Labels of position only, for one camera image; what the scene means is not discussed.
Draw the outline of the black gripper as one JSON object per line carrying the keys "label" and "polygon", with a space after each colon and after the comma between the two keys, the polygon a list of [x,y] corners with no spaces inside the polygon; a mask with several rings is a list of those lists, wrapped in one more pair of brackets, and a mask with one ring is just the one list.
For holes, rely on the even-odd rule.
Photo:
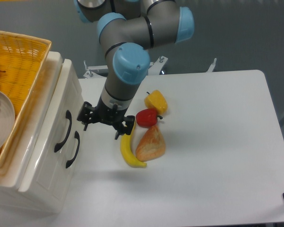
{"label": "black gripper", "polygon": [[118,107],[108,107],[102,98],[99,99],[96,108],[89,102],[84,101],[77,116],[77,121],[81,122],[84,126],[84,131],[86,131],[88,125],[92,123],[99,122],[111,125],[116,130],[115,140],[117,140],[120,135],[131,135],[134,127],[135,116],[125,116],[126,111],[127,108],[118,110]]}

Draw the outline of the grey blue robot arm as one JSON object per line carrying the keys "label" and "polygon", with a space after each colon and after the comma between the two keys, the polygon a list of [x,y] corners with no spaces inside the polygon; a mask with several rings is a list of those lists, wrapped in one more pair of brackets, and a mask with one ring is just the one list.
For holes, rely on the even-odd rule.
{"label": "grey blue robot arm", "polygon": [[83,22],[96,22],[108,75],[98,104],[85,102],[78,115],[84,126],[103,123],[129,135],[135,117],[126,115],[150,67],[148,50],[190,39],[192,11],[174,0],[76,0]]}

